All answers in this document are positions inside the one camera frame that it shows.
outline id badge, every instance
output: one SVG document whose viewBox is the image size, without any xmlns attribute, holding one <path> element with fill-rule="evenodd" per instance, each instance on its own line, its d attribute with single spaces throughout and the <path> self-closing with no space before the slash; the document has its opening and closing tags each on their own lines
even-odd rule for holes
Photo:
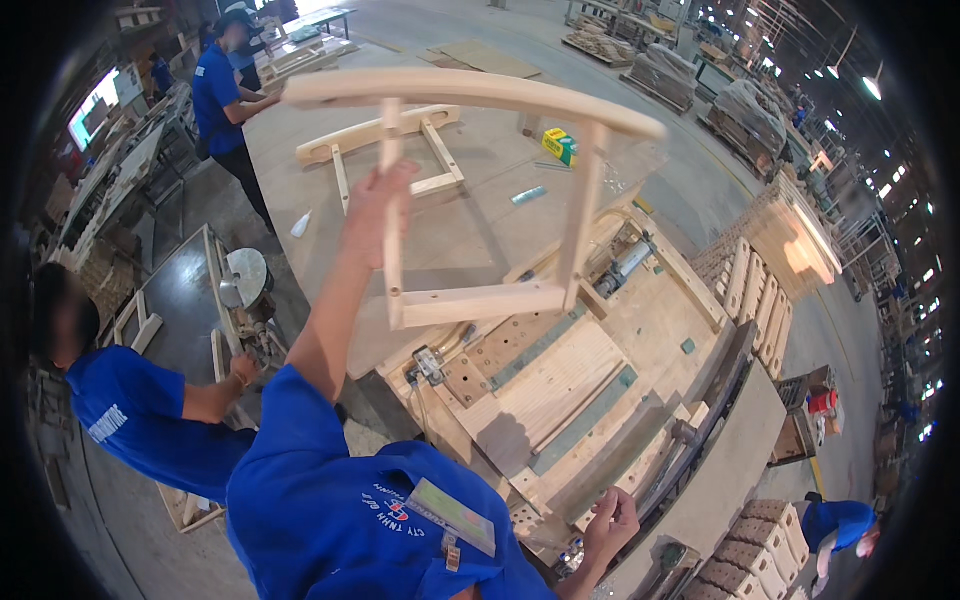
<svg viewBox="0 0 960 600">
<path fill-rule="evenodd" d="M 405 505 L 487 556 L 491 558 L 496 556 L 493 523 L 464 506 L 426 478 L 420 480 L 413 493 L 407 498 Z"/>
</svg>

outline cardboard box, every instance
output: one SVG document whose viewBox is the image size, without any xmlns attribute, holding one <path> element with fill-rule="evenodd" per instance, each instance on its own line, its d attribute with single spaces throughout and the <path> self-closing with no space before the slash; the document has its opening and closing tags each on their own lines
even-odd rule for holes
<svg viewBox="0 0 960 600">
<path fill-rule="evenodd" d="M 559 127 L 543 132 L 540 144 L 571 169 L 577 166 L 577 141 Z"/>
</svg>

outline trouser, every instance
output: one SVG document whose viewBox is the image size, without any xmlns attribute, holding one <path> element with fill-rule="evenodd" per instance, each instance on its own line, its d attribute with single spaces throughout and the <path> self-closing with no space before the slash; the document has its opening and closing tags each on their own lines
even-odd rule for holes
<svg viewBox="0 0 960 600">
<path fill-rule="evenodd" d="M 260 182 L 256 180 L 256 173 L 253 171 L 253 162 L 250 160 L 250 151 L 247 150 L 247 142 L 244 142 L 233 150 L 222 155 L 211 155 L 217 163 L 240 180 L 244 193 L 247 194 L 247 200 L 250 201 L 253 210 L 260 215 L 267 229 L 274 232 L 274 222 L 270 219 L 270 212 L 267 211 L 267 203 L 263 201 L 263 194 L 260 192 Z"/>
<path fill-rule="evenodd" d="M 243 75 L 243 79 L 240 80 L 240 87 L 245 87 L 250 91 L 260 91 L 262 85 L 260 85 L 260 76 L 256 73 L 256 64 L 240 69 L 240 75 Z"/>
</svg>

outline concrete floor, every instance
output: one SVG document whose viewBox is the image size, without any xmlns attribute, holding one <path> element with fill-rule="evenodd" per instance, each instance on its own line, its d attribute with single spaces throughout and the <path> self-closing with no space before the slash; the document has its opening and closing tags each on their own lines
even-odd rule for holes
<svg viewBox="0 0 960 600">
<path fill-rule="evenodd" d="M 676 227 L 672 241 L 688 256 L 708 245 L 731 224 L 762 184 L 715 138 L 695 122 L 706 113 L 700 103 L 684 117 L 634 92 L 617 80 L 617 72 L 563 48 L 566 2 L 510 0 L 503 12 L 484 0 L 357 0 L 341 2 L 358 12 L 350 18 L 354 41 L 363 49 L 341 61 L 342 68 L 389 63 L 397 52 L 416 53 L 434 45 L 476 38 L 530 62 L 571 88 L 634 108 L 666 124 L 669 161 L 650 177 L 641 196 L 659 220 Z M 213 161 L 193 169 L 186 186 L 185 230 L 210 223 L 232 248 L 264 252 L 276 278 L 277 321 L 288 340 L 300 333 L 309 304 L 294 280 L 278 242 L 267 235 L 239 183 Z M 173 242 L 157 231 L 155 250 L 163 254 Z M 846 411 L 842 436 L 827 439 L 819 465 L 828 499 L 870 501 L 873 438 L 878 404 L 879 334 L 870 298 L 855 303 L 849 286 L 838 281 L 797 302 L 784 358 L 784 377 L 830 363 L 837 372 Z M 374 453 L 413 428 L 385 390 L 365 378 L 350 383 L 344 403 L 351 419 L 347 437 L 356 454 Z M 257 407 L 245 404 L 256 419 Z M 190 535 L 176 533 L 156 486 L 109 457 L 74 427 L 63 443 L 61 461 L 74 508 L 64 521 L 91 565 L 119 598 L 254 598 L 253 587 L 223 535 L 222 522 Z M 815 490 L 809 462 L 768 470 L 757 497 L 799 500 Z M 835 559 L 825 598 L 837 597 L 858 561 Z M 803 580 L 812 578 L 810 568 Z"/>
</svg>

